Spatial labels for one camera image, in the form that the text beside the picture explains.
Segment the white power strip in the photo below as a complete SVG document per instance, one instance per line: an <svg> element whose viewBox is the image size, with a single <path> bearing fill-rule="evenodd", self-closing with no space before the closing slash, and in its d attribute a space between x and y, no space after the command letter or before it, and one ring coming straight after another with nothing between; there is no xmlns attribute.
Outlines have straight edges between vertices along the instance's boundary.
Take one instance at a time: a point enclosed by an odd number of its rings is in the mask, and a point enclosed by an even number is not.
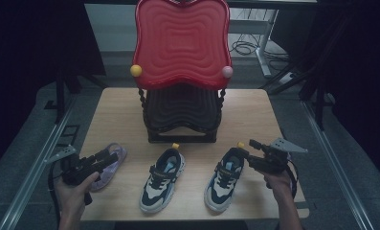
<svg viewBox="0 0 380 230"><path fill-rule="evenodd" d="M288 83L289 81L291 81L293 78L295 78L296 75L292 72L288 72L287 74L285 74L280 80L279 80L279 84L286 84Z"/></svg>

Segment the white metal desk frame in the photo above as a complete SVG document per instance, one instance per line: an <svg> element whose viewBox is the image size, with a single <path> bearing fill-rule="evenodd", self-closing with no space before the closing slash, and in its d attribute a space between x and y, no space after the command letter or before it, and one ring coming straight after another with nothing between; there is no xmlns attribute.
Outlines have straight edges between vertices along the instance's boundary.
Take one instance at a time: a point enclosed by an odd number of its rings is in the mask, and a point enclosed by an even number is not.
<svg viewBox="0 0 380 230"><path fill-rule="evenodd" d="M265 50L268 44L277 10L230 8L229 47L235 57L258 60L265 78L272 76Z"/></svg>

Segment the aluminium floor rail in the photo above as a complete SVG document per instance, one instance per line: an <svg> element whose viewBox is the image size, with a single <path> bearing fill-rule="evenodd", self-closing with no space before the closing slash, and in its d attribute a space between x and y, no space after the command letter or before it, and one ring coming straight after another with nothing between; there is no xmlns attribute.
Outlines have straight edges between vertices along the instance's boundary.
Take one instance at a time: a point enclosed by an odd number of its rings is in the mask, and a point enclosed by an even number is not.
<svg viewBox="0 0 380 230"><path fill-rule="evenodd" d="M65 112L63 117L52 129L47 141L43 145L41 151L35 158L31 168L26 174L18 192L16 193L14 199L11 202L6 214L3 216L0 222L0 230L14 230L18 221L20 220L26 206L33 194L33 191L46 168L46 161L53 153L56 143L67 125L70 118L70 114L75 106L77 96L72 96L65 107Z"/></svg>
<svg viewBox="0 0 380 230"><path fill-rule="evenodd" d="M362 200L353 189L326 134L317 124L313 109L306 102L301 102L301 106L359 228L361 230L374 230L374 226L369 218L368 212L364 207Z"/></svg>

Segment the black and white sneaker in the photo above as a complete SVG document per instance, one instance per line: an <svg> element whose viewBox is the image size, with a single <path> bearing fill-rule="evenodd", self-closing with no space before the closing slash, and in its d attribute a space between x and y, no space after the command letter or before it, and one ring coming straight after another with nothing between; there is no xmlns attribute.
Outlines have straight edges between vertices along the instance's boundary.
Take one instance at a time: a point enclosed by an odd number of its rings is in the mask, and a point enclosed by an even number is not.
<svg viewBox="0 0 380 230"><path fill-rule="evenodd" d="M179 145L173 143L149 168L149 177L139 200L139 207L144 213L157 213L168 206L185 165Z"/></svg>
<svg viewBox="0 0 380 230"><path fill-rule="evenodd" d="M240 148L230 148L216 164L204 192L204 202L212 211L222 213L230 206L243 168Z"/></svg>

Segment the red and black shoe rack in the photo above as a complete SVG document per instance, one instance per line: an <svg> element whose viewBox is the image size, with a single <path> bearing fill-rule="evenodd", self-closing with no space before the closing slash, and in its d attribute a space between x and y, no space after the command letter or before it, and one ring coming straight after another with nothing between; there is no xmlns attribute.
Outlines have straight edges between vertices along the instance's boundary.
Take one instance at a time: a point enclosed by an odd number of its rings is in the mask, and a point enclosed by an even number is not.
<svg viewBox="0 0 380 230"><path fill-rule="evenodd" d="M213 143L234 73L225 0L140 0L131 75L148 141Z"/></svg>

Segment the black metal stand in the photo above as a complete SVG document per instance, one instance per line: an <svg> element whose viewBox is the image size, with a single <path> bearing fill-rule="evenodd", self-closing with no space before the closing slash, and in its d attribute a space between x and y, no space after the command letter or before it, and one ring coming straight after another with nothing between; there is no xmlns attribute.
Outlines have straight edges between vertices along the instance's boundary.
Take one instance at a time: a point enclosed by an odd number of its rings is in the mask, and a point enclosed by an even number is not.
<svg viewBox="0 0 380 230"><path fill-rule="evenodd" d="M82 88L78 77L94 83L101 89L107 87L107 84L87 71L82 69L73 68L71 73L66 73L65 69L59 69L56 73L56 99L46 103L46 109L54 109L56 111L55 123L58 124L62 118L65 117L66 103L65 103L65 89L68 89L71 94L79 94Z"/></svg>

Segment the black tripod stand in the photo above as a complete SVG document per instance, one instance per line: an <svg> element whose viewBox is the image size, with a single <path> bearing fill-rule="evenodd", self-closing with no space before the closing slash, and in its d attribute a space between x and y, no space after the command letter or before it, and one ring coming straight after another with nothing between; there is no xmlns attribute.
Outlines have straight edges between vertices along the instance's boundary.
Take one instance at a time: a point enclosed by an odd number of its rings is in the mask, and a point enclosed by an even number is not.
<svg viewBox="0 0 380 230"><path fill-rule="evenodd" d="M288 82L272 89L272 85L279 82L279 80L282 79L287 73L292 72L294 69L299 69L304 65L309 65L309 68L302 70L296 77L292 78ZM312 63L310 63L309 57L300 58L287 64L276 75L265 82L260 89L267 89L269 95L278 95L279 93L303 81L303 86L299 92L299 98L301 101L305 102L310 100L313 96L316 97L316 100L313 103L314 122L320 130L323 130L324 107L328 105L324 99L325 73L323 70L324 60L321 57Z"/></svg>

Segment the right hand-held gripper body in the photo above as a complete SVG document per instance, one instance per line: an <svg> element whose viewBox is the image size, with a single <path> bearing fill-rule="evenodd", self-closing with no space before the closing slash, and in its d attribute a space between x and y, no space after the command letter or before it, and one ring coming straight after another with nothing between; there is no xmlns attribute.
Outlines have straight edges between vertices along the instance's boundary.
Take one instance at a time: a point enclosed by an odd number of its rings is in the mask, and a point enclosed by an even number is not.
<svg viewBox="0 0 380 230"><path fill-rule="evenodd" d="M257 165L254 168L256 171L263 173L282 173L288 168L287 153L308 153L307 149L304 149L296 144L291 143L283 138L277 138L270 145L265 145L266 150L263 152L262 157L257 157Z"/></svg>

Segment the purple star sandal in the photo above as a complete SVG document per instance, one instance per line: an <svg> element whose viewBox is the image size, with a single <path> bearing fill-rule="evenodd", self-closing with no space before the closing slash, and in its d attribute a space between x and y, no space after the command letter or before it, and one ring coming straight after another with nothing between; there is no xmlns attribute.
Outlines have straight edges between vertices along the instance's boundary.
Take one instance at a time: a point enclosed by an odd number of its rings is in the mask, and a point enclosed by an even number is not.
<svg viewBox="0 0 380 230"><path fill-rule="evenodd" d="M107 155L117 154L118 160L103 169L103 171L100 173L99 178L91 184L91 192L97 192L106 187L117 172L118 167L122 164L125 157L127 156L127 150L117 143L109 144L104 149L104 152Z"/></svg>

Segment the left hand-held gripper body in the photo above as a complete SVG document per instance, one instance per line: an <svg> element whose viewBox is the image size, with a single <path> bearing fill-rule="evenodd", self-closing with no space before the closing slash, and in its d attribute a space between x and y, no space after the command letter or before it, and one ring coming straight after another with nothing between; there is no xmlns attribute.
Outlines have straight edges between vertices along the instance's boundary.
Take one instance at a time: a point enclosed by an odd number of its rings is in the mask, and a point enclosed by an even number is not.
<svg viewBox="0 0 380 230"><path fill-rule="evenodd" d="M77 150L69 145L54 156L45 160L46 164L60 162L62 179L67 185L77 186L98 169L94 166L98 157L91 155L80 158Z"/></svg>

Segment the dark curtain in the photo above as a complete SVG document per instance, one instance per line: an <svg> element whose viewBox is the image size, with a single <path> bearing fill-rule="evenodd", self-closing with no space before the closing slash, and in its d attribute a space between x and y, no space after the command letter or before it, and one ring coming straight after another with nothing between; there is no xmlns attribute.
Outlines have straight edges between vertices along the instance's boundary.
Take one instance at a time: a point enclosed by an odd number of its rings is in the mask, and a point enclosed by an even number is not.
<svg viewBox="0 0 380 230"><path fill-rule="evenodd" d="M318 0L333 8L281 10L272 40L292 59L302 56L343 13L347 0ZM333 113L380 172L380 0L354 0L351 21L325 64Z"/></svg>
<svg viewBox="0 0 380 230"><path fill-rule="evenodd" d="M41 87L104 73L84 0L0 0L0 159Z"/></svg>

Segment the person's right hand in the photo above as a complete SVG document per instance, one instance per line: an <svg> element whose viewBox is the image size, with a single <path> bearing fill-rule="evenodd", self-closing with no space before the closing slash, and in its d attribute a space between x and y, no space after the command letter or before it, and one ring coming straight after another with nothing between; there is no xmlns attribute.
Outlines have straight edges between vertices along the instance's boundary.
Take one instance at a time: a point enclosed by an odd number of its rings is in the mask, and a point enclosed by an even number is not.
<svg viewBox="0 0 380 230"><path fill-rule="evenodd" d="M264 180L273 191L276 200L286 199L292 197L291 179L287 172L278 174L263 173Z"/></svg>

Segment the person's left hand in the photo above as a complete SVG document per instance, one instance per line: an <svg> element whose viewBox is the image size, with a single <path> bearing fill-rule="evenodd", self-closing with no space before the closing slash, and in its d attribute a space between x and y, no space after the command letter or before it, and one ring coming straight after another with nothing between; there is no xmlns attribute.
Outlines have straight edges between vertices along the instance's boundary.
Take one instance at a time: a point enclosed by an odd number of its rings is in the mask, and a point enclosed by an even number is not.
<svg viewBox="0 0 380 230"><path fill-rule="evenodd" d="M67 185L62 178L56 183L56 192L59 195L62 213L69 216L81 216L85 209L85 194L89 192L92 183L99 177L98 172L93 172L79 185Z"/></svg>

